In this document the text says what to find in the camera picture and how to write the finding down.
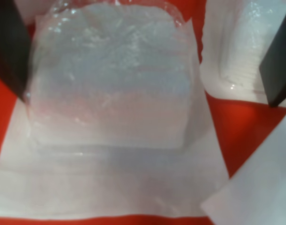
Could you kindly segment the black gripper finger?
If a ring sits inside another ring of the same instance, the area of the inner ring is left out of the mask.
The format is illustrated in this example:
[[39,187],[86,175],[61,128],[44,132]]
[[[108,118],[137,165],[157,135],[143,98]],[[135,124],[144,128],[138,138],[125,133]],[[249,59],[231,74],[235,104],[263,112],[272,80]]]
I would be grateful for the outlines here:
[[28,80],[31,38],[13,0],[0,0],[0,80],[21,100]]
[[268,105],[279,106],[286,99],[286,15],[259,66],[259,71]]

